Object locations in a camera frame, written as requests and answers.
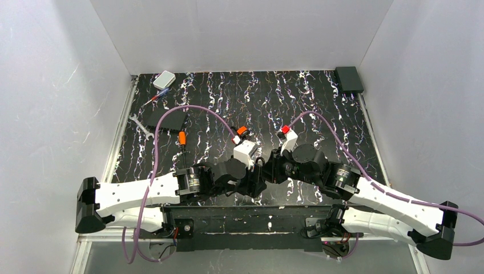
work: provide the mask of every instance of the white enclosure panel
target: white enclosure panel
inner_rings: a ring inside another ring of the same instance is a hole
[[[484,2],[395,0],[359,73],[397,190],[484,216]],[[484,236],[459,215],[456,242]],[[432,273],[483,273],[484,245],[455,247]]]
[[[91,0],[131,74],[358,66],[392,0]]]
[[[131,77],[89,1],[0,7],[0,272],[68,273]]]

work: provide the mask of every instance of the purple cable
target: purple cable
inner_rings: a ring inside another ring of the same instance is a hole
[[[342,259],[347,259],[349,256],[351,256],[353,254],[354,250],[358,246],[358,239],[359,238],[360,237],[358,236],[358,234],[356,234],[355,241],[354,241],[354,247],[349,251],[348,254],[346,254],[346,256],[342,257]]]
[[[312,110],[308,110],[308,111],[304,111],[303,113],[301,113],[296,119],[294,119],[289,125],[288,127],[289,128],[292,128],[292,126],[294,126],[294,124],[299,120],[301,119],[304,115],[306,114],[314,114],[316,116],[318,116],[321,120],[324,121],[324,123],[328,126],[328,129],[331,131],[331,133],[333,134],[336,142],[340,145],[340,147],[343,149],[343,151],[345,152],[345,154],[350,157],[353,162],[355,163],[355,165],[358,167],[358,169],[361,171],[361,174],[363,175],[363,177],[365,177],[368,181],[372,181],[372,178],[370,178],[370,176],[368,176],[368,174],[366,173],[366,171],[363,169],[363,167],[360,165],[360,163],[358,162],[358,160],[356,160],[356,158],[351,155],[349,153],[349,151],[344,147],[343,143],[341,142],[340,138],[338,138],[338,135],[336,134],[336,132],[333,130],[333,128],[331,128],[331,125],[328,123],[328,121],[319,113],[315,112],[315,111],[312,111]],[[383,188],[381,188],[380,186],[378,186],[376,183],[372,182],[371,185],[378,189],[380,192],[382,193],[385,193],[385,190]],[[386,193],[387,196],[389,197],[392,197],[392,198],[395,198],[397,200],[400,200],[400,201],[403,201],[403,202],[409,202],[410,200],[407,199],[407,198],[404,198],[404,197],[400,197],[398,195],[395,195],[395,194],[392,194],[392,193]],[[419,205],[423,205],[423,206],[427,206],[427,207],[436,207],[436,208],[439,208],[439,209],[444,209],[444,210],[450,210],[450,211],[455,211],[457,213],[461,213],[461,214],[464,214],[464,215],[467,215],[471,218],[473,218],[474,220],[480,222],[482,225],[484,225],[484,220],[482,218],[480,218],[479,216],[477,216],[476,214],[473,214],[469,211],[465,211],[465,210],[462,210],[462,209],[459,209],[459,208],[453,208],[453,207],[448,207],[448,206],[445,206],[445,205],[440,205],[440,204],[433,204],[433,203],[427,203],[427,202],[421,202],[421,201],[415,201],[415,200],[412,200],[411,201],[412,204],[419,204]],[[478,245],[478,244],[482,244],[484,243],[484,237],[481,239],[481,240],[477,240],[477,241],[472,241],[472,242],[469,242],[469,243],[454,243],[454,246],[455,247],[471,247],[473,245]]]
[[[461,213],[461,214],[467,215],[467,216],[473,218],[474,220],[480,222],[482,225],[484,225],[484,220],[481,217],[479,217],[476,214],[471,213],[471,212],[469,212],[467,210],[463,210],[463,209],[459,209],[459,208],[454,208],[454,207],[448,207],[446,205],[441,205],[441,204],[433,204],[433,203],[428,203],[428,202],[416,201],[416,200],[410,201],[410,199],[407,199],[407,198],[398,196],[398,195],[393,194],[393,193],[390,193],[390,192],[385,192],[383,190],[383,188],[379,187],[375,182],[372,182],[371,185],[374,188],[378,188],[378,190],[380,190],[386,196],[395,198],[397,200],[400,200],[400,201],[403,201],[403,202],[406,202],[406,203],[410,202],[411,204],[418,204],[420,206],[423,205],[425,207],[435,207],[435,208],[439,208],[439,209],[443,209],[443,210],[455,211],[457,213]],[[455,247],[472,247],[474,245],[478,245],[478,244],[482,244],[482,243],[484,243],[484,237],[481,240],[471,241],[469,243],[454,243],[454,246]]]
[[[366,173],[366,171],[363,169],[363,167],[360,165],[360,162],[358,162],[358,160],[353,156],[351,155],[351,153],[349,153],[349,151],[345,148],[345,146],[343,145],[343,142],[340,140],[340,138],[338,138],[338,135],[336,134],[336,132],[333,130],[333,128],[331,128],[331,125],[328,123],[328,121],[319,113],[315,112],[315,111],[312,111],[312,110],[308,110],[308,111],[304,111],[303,113],[301,113],[296,119],[294,119],[290,124],[289,124],[289,128],[292,128],[292,126],[294,126],[294,124],[299,120],[301,119],[304,115],[307,115],[307,114],[314,114],[316,116],[318,116],[321,120],[324,121],[324,123],[326,123],[326,125],[328,126],[328,129],[331,131],[331,133],[333,134],[334,138],[336,139],[336,142],[340,145],[340,147],[343,149],[343,151],[345,152],[345,154],[350,157],[352,159],[352,161],[354,162],[354,164],[358,167],[358,169],[361,171],[361,174],[363,175],[363,177],[365,177],[368,181],[371,181],[372,178],[370,178],[370,176],[368,176],[368,174]]]
[[[138,254],[139,254],[139,256],[141,256],[141,258],[143,258],[143,259],[145,259],[147,261],[150,261],[152,263],[158,263],[158,262],[160,262],[160,260],[148,258],[148,256],[146,256],[145,254],[143,254],[141,252],[141,249],[139,248],[139,246],[138,246]]]
[[[156,177],[155,176],[156,175],[156,171],[158,169],[158,160],[159,160],[159,151],[158,151],[158,135],[159,134],[158,134],[158,132],[160,130],[160,125],[162,124],[162,121],[166,118],[166,116],[168,116],[170,113],[172,113],[172,112],[174,112],[176,110],[184,109],[184,108],[195,108],[195,109],[198,109],[198,110],[206,111],[206,112],[214,115],[228,129],[228,132],[232,135],[232,138],[235,137],[235,134],[232,132],[232,129],[224,121],[224,119],[222,119],[222,117],[218,116],[217,113],[209,110],[208,108],[201,107],[201,106],[193,106],[193,105],[188,104],[186,106],[177,106],[177,107],[174,107],[174,108],[168,110],[167,112],[165,112],[165,114],[163,114],[163,116],[158,121],[158,124],[156,125],[156,130],[155,130],[155,163],[153,164],[153,172],[151,173],[153,175],[150,178],[150,185],[153,184],[153,181],[155,180],[155,177]],[[149,187],[147,187],[146,188],[146,191],[144,192],[143,200],[141,201],[141,207],[140,207],[139,216],[138,216],[138,223],[136,224],[136,229],[135,229],[135,232],[133,234],[133,245],[134,246],[133,246],[133,252],[131,254],[131,258],[128,257],[128,252],[126,250],[126,243],[124,241],[124,237],[126,235],[126,227],[123,228],[123,234],[122,234],[121,244],[123,246],[124,258],[126,259],[126,261],[128,262],[128,264],[132,264],[133,261],[135,260],[135,257],[136,257],[136,252],[138,250],[139,232],[140,232],[140,229],[141,229],[141,221],[143,219],[143,211],[144,211],[144,207],[146,206],[146,200],[148,198],[149,191],[150,191],[150,189],[149,189]]]

